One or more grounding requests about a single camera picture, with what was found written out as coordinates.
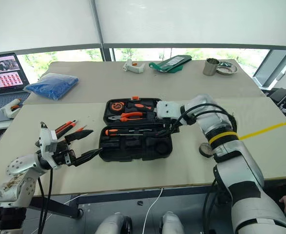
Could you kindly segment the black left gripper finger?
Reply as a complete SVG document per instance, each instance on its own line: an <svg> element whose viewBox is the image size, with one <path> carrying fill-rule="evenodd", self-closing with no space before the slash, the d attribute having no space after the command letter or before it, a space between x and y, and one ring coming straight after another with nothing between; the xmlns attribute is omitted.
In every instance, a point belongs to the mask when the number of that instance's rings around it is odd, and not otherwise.
<svg viewBox="0 0 286 234"><path fill-rule="evenodd" d="M78 157L74 160L73 165L75 167L80 166L80 165L92 160L95 156L97 156L102 151L103 151L103 148L98 148L98 149L94 149L94 150L90 150L88 152L85 152L80 157Z"/></svg>
<svg viewBox="0 0 286 234"><path fill-rule="evenodd" d="M65 138L66 143L70 144L74 140L80 140L80 139L87 137L92 132L93 132L93 130L88 130L88 129L87 130L81 130L81 131L66 135L64 138Z"/></svg>

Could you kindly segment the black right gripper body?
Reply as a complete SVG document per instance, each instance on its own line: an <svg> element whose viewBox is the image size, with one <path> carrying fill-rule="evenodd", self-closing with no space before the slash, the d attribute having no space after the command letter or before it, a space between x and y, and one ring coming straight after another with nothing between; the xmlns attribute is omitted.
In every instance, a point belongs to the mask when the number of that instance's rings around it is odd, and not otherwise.
<svg viewBox="0 0 286 234"><path fill-rule="evenodd" d="M162 131L163 135L171 135L174 133L179 133L180 123L176 119L165 117L162 119L164 130Z"/></svg>

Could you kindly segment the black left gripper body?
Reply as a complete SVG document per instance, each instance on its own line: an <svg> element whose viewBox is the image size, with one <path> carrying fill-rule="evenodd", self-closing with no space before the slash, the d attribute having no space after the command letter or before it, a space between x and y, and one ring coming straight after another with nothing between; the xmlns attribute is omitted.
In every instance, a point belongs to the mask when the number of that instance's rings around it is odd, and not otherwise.
<svg viewBox="0 0 286 234"><path fill-rule="evenodd" d="M70 144L68 144L65 140L62 140L57 143L57 148L53 153L52 158L57 165L66 164L71 166L76 160L76 155L70 148Z"/></svg>

